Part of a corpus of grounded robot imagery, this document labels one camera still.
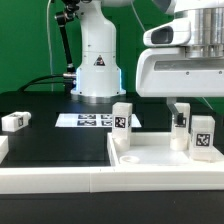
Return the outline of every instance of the green backdrop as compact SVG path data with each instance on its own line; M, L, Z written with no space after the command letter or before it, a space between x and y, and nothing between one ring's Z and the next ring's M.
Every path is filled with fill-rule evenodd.
M0 93L17 90L28 81L50 75L47 43L48 0L0 0ZM145 29L172 20L161 13L150 0L135 0L134 5ZM66 62L58 26L54 15L63 10L61 0L55 0L50 8L51 40L54 74L66 71ZM143 31L131 6L104 8L103 13L117 28L117 64L122 69L124 88L135 92L137 60L145 49ZM73 61L81 63L81 30L78 19L67 25ZM35 86L29 90L51 90L51 86ZM207 99L218 112L224 112L224 101Z

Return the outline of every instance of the black table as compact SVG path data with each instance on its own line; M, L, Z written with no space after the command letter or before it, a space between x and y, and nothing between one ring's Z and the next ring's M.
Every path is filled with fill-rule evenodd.
M127 94L142 128L169 131L165 99ZM214 144L224 151L223 117L194 99L191 112L216 120ZM9 136L9 153L0 165L11 167L110 166L106 142L111 128L56 128L60 113L111 113L114 104L74 102L63 93L7 92L0 95L0 115L29 111L28 127ZM0 195L1 223L223 223L223 191L107 192Z

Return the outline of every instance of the printed marker sheet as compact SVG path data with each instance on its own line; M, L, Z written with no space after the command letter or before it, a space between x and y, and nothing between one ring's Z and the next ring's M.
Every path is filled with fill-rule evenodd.
M112 114L60 114L55 126L112 127ZM141 127L141 124L135 114L132 114L132 127Z

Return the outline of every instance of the cable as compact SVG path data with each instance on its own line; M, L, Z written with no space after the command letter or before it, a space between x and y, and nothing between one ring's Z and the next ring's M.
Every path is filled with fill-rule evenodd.
M136 17L136 19L137 19L139 25L141 26L143 32L145 32L145 31L146 31L146 30L145 30L145 27L143 26L143 24L142 24L142 22L141 22L141 20L140 20L140 18L139 18L139 16L138 16L138 13L137 13L136 10L135 10L135 6L134 6L132 0L131 0L131 7L132 7L132 10L133 10L133 12L134 12L134 14L135 14L135 17Z
M23 92L30 85L40 84L41 82L39 82L39 81L46 80L46 79L54 79L54 78L63 78L63 75L48 75L48 76L43 76L43 77L33 79L32 81L28 82L27 84L21 86L18 89L18 91Z
M33 85L56 84L56 83L62 84L64 82L36 82L36 83L29 83L29 84L24 85L23 87L19 88L18 91L24 92L24 90L26 88L28 88L29 86L33 86Z
M205 101L205 103L211 110L214 110L213 107L211 106L211 104L205 99L205 97L202 97L202 99Z
M51 29L50 29L50 5L52 0L48 1L47 4L47 40L48 40L48 51L49 51L49 60L50 60L50 73L54 74L54 66L53 66L53 56L52 56L52 43L51 43ZM51 85L51 91L54 91L54 84Z

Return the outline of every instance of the warning label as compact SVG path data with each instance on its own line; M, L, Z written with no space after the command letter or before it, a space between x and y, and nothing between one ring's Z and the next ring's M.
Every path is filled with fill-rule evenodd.
M103 61L103 58L101 55L97 58L96 62L94 63L95 66L105 66L105 63Z

